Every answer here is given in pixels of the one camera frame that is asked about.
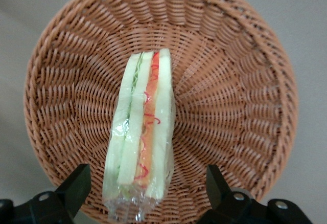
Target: plastic wrap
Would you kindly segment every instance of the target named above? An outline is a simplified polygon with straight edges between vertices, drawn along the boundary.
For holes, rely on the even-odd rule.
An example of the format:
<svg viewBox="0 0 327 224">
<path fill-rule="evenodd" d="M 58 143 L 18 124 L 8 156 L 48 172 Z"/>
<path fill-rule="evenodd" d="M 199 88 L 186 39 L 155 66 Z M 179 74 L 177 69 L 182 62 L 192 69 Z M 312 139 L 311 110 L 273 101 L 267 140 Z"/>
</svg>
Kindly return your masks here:
<svg viewBox="0 0 327 224">
<path fill-rule="evenodd" d="M 168 49 L 133 54 L 113 116 L 102 199 L 109 219 L 143 221 L 164 198 L 174 159 L 175 100 Z"/>
</svg>

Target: tomato slice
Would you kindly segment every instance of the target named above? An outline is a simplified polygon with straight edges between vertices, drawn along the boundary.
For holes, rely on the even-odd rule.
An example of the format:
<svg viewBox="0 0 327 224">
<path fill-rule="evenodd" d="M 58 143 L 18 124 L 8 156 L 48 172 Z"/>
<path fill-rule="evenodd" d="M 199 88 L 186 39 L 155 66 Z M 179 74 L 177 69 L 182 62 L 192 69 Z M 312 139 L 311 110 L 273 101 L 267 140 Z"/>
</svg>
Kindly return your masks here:
<svg viewBox="0 0 327 224">
<path fill-rule="evenodd" d="M 144 92 L 146 101 L 144 103 L 143 132 L 140 138 L 139 159 L 134 178 L 134 183 L 140 185 L 142 188 L 148 186 L 150 179 L 154 122 L 160 124 L 160 120 L 154 116 L 158 76 L 159 53 L 155 53 L 152 58 L 149 81 Z"/>
</svg>

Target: brown wicker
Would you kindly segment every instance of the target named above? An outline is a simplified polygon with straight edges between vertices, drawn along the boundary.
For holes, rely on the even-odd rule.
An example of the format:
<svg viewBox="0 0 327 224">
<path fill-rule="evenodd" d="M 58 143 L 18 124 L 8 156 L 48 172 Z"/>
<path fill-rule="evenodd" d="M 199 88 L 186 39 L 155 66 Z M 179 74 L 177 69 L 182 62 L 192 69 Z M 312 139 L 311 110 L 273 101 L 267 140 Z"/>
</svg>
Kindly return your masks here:
<svg viewBox="0 0 327 224">
<path fill-rule="evenodd" d="M 297 91 L 281 44 L 243 0 L 72 0 L 49 23 L 28 65 L 25 116 L 53 184 L 89 163 L 84 213 L 101 202 L 115 100 L 132 53 L 169 48 L 177 117 L 175 172 L 154 223 L 194 222 L 208 208 L 205 170 L 257 199 L 289 157 Z"/>
</svg>

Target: metal screw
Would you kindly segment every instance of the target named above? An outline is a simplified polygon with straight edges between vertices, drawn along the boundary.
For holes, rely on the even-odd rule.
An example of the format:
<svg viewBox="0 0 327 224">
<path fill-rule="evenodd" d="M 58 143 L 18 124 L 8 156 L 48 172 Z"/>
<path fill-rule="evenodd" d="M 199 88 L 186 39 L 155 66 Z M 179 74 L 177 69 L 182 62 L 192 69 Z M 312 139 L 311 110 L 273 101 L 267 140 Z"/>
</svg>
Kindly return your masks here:
<svg viewBox="0 0 327 224">
<path fill-rule="evenodd" d="M 288 208 L 287 204 L 284 203 L 283 201 L 277 201 L 276 205 L 278 208 L 282 209 L 282 210 L 286 210 Z"/>
<path fill-rule="evenodd" d="M 239 201 L 243 201 L 244 200 L 244 196 L 241 193 L 235 193 L 234 194 L 234 198 L 236 200 L 239 200 Z"/>
<path fill-rule="evenodd" d="M 43 200 L 46 200 L 47 198 L 49 198 L 50 195 L 48 193 L 45 193 L 45 194 L 42 194 L 40 197 L 39 197 L 39 201 L 43 201 Z"/>
</svg>

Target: woven basket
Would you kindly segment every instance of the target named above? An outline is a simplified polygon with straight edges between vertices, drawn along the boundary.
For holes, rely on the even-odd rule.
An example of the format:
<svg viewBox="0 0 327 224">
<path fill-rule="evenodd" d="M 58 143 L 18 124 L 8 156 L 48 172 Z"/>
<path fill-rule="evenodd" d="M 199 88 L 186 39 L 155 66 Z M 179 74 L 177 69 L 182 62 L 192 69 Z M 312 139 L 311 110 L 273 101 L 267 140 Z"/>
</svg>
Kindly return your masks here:
<svg viewBox="0 0 327 224">
<path fill-rule="evenodd" d="M 154 223 L 193 223 L 208 208 L 205 172 L 261 199 L 285 167 L 297 91 L 281 44 L 243 0 L 72 0 L 49 23 L 28 65 L 25 117 L 53 184 L 89 163 L 82 210 L 107 223 L 102 180 L 114 104 L 132 53 L 169 48 L 175 172 Z"/>
</svg>

